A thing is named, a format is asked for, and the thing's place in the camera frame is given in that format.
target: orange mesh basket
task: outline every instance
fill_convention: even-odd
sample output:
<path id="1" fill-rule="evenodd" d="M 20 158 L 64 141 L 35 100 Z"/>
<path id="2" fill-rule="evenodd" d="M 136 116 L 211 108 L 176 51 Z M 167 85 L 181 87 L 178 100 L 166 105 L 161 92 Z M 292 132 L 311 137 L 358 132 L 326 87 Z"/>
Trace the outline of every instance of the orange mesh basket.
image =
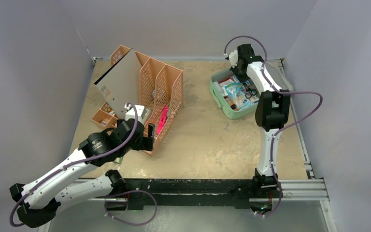
<path id="1" fill-rule="evenodd" d="M 128 47 L 119 46 L 110 57 L 111 65 L 116 64 L 129 50 Z M 153 110 L 144 124 L 145 136 L 148 135 L 147 125 L 149 123 L 154 123 L 155 125 L 154 150 L 152 152 L 145 151 L 145 153 L 152 155 L 161 145 L 175 116 L 183 107 L 183 71 L 139 52 L 136 52 L 136 56 L 142 66 L 139 86 L 140 105 Z M 167 120 L 163 130 L 157 135 L 158 122 L 164 106 L 169 107 Z M 109 112 L 111 109 L 106 103 L 99 111 Z"/>

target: cable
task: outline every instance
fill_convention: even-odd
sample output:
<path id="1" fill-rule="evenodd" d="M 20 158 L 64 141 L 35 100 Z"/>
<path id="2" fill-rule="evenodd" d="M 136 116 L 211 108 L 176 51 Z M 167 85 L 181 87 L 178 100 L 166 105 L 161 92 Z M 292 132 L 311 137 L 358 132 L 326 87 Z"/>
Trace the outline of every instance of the cable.
<path id="1" fill-rule="evenodd" d="M 138 123 L 138 115 L 137 115 L 137 110 L 136 110 L 136 107 L 134 106 L 134 104 L 131 104 L 131 103 L 128 103 L 129 105 L 131 105 L 134 109 L 134 126 L 133 126 L 133 129 L 131 130 L 130 134 L 128 135 L 127 139 L 122 142 L 119 146 L 113 148 L 112 150 L 108 151 L 108 152 L 105 152 L 103 154 L 100 154 L 100 155 L 97 155 L 97 156 L 93 156 L 93 157 L 89 157 L 89 158 L 86 158 L 86 159 L 81 159 L 81 160 L 77 160 L 77 161 L 73 161 L 73 162 L 70 162 L 69 164 L 66 164 L 62 167 L 62 169 L 58 169 L 52 173 L 50 173 L 47 177 L 45 177 L 43 180 L 41 180 L 40 182 L 38 182 L 34 187 L 32 187 L 30 190 L 29 190 L 29 193 L 23 195 L 19 201 L 16 202 L 14 208 L 12 209 L 11 211 L 11 214 L 9 216 L 9 223 L 11 224 L 11 226 L 13 227 L 20 227 L 20 226 L 23 226 L 24 223 L 20 223 L 20 224 L 16 224 L 14 223 L 14 215 L 15 215 L 15 212 L 17 210 L 17 208 L 20 206 L 20 204 L 26 199 L 28 198 L 28 196 L 32 195 L 33 192 L 39 188 L 39 186 L 41 186 L 43 183 L 45 183 L 46 181 L 48 181 L 49 179 L 51 179 L 53 176 L 57 175 L 58 173 L 66 170 L 67 168 L 69 168 L 70 166 L 73 166 L 75 164 L 78 164 L 78 163 L 83 163 L 83 162 L 90 162 L 90 161 L 93 161 L 93 160 L 97 160 L 97 159 L 100 159 L 100 158 L 103 158 L 105 156 L 108 156 L 116 151 L 118 151 L 119 149 L 121 149 L 122 147 L 124 147 L 129 141 L 130 139 L 133 137 L 136 129 L 137 129 L 137 123 Z"/>
<path id="2" fill-rule="evenodd" d="M 130 194 L 130 193 L 135 193 L 135 192 L 141 192 L 141 193 L 144 193 L 146 195 L 148 195 L 154 202 L 154 206 L 155 206 L 155 210 L 154 210 L 154 213 L 153 213 L 153 216 L 151 216 L 150 219 L 148 219 L 147 221 L 143 222 L 143 223 L 132 223 L 132 222 L 128 222 L 128 221 L 124 221 L 122 219 L 119 219 L 115 216 L 112 216 L 108 211 L 107 211 L 107 201 L 104 202 L 104 210 L 106 211 L 106 214 L 104 216 L 108 216 L 110 217 L 111 219 L 114 219 L 116 221 L 120 221 L 124 224 L 127 224 L 129 226 L 143 226 L 145 224 L 148 224 L 149 222 L 151 222 L 154 217 L 156 216 L 157 214 L 157 201 L 156 199 L 153 197 L 153 195 L 151 195 L 150 193 L 146 192 L 146 191 L 143 191 L 143 190 L 132 190 L 132 191 L 127 191 L 127 192 L 123 192 L 123 193 L 119 193 L 119 194 L 116 194 L 116 195 L 109 195 L 109 196 L 106 196 L 106 198 L 115 198 L 115 197 L 120 197 L 120 196 L 123 196 L 123 195 L 126 195 L 126 194 Z"/>
<path id="3" fill-rule="evenodd" d="M 277 186 L 279 188 L 279 199 L 278 199 L 278 202 L 276 204 L 276 206 L 271 210 L 271 212 L 267 213 L 266 215 L 262 214 L 263 217 L 265 216 L 269 216 L 271 215 L 273 212 L 275 212 L 275 210 L 279 207 L 279 204 L 281 203 L 281 199 L 283 197 L 283 193 L 282 193 L 282 187 L 281 187 L 281 183 L 278 181 L 278 177 L 276 176 L 275 174 L 275 170 L 274 170 L 274 165 L 273 165 L 273 145 L 274 145 L 274 141 L 275 141 L 275 137 L 276 135 L 278 135 L 279 133 L 281 133 L 283 130 L 286 130 L 300 122 L 302 122 L 303 120 L 307 119 L 309 116 L 311 116 L 313 113 L 315 113 L 315 111 L 317 111 L 319 109 L 319 107 L 321 106 L 324 98 L 322 97 L 322 94 L 318 93 L 318 92 L 314 92 L 314 91 L 294 91 L 294 92 L 280 92 L 274 85 L 272 85 L 271 81 L 267 78 L 267 76 L 265 75 L 265 63 L 268 61 L 268 55 L 267 55 L 267 50 L 265 49 L 264 45 L 259 41 L 257 40 L 256 38 L 252 37 L 252 36 L 248 36 L 248 35 L 240 35 L 240 36 L 236 36 L 234 38 L 232 38 L 228 43 L 227 45 L 225 46 L 224 48 L 224 54 L 227 53 L 227 47 L 228 45 L 235 39 L 238 39 L 238 38 L 248 38 L 248 39 L 252 39 L 254 40 L 255 42 L 257 42 L 262 50 L 264 51 L 264 56 L 265 56 L 265 59 L 264 59 L 264 62 L 262 63 L 262 66 L 261 66 L 261 73 L 262 73 L 262 76 L 264 76 L 265 80 L 268 82 L 268 84 L 275 90 L 275 92 L 277 92 L 278 94 L 281 94 L 281 95 L 296 95 L 296 94 L 314 94 L 314 95 L 318 95 L 319 96 L 319 103 L 318 105 L 311 111 L 309 112 L 307 115 L 305 115 L 304 117 L 302 117 L 301 119 L 299 119 L 298 121 L 295 121 L 281 129 L 279 129 L 272 137 L 271 139 L 271 150 L 270 150 L 270 164 L 271 164 L 271 170 L 272 170 L 272 174 L 276 180 L 276 183 L 277 183 Z"/>

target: packaged item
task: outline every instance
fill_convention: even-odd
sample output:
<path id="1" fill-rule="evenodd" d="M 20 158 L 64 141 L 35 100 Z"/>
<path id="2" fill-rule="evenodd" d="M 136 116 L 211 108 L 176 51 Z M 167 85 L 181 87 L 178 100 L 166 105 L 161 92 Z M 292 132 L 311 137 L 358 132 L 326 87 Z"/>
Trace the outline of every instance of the packaged item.
<path id="1" fill-rule="evenodd" d="M 228 103 L 228 105 L 231 107 L 231 109 L 233 110 L 237 109 L 237 106 L 234 104 L 233 101 L 231 101 L 231 99 L 228 96 L 224 97 L 224 99 Z"/>
<path id="2" fill-rule="evenodd" d="M 242 88 L 242 85 L 237 83 L 225 87 L 228 97 L 235 103 L 238 110 L 246 109 L 252 105 L 252 102 L 245 97 Z"/>

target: barcode label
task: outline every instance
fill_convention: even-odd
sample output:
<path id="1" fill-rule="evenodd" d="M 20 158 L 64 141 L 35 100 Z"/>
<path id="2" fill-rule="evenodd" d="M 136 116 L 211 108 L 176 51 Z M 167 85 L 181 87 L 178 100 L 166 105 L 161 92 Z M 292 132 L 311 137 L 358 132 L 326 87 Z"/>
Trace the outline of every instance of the barcode label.
<path id="1" fill-rule="evenodd" d="M 107 88 L 106 85 L 103 85 L 103 87 L 100 89 L 100 91 L 105 98 L 110 94 L 110 90 Z"/>

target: blue package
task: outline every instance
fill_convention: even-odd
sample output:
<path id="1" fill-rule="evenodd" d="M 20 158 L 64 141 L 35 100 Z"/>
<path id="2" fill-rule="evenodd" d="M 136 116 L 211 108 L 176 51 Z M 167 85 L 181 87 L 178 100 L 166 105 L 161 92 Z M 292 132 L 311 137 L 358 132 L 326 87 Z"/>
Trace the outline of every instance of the blue package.
<path id="1" fill-rule="evenodd" d="M 242 89 L 243 86 L 237 83 L 225 86 L 228 97 L 234 102 L 238 110 L 246 109 L 252 105 L 252 102 L 245 97 Z"/>

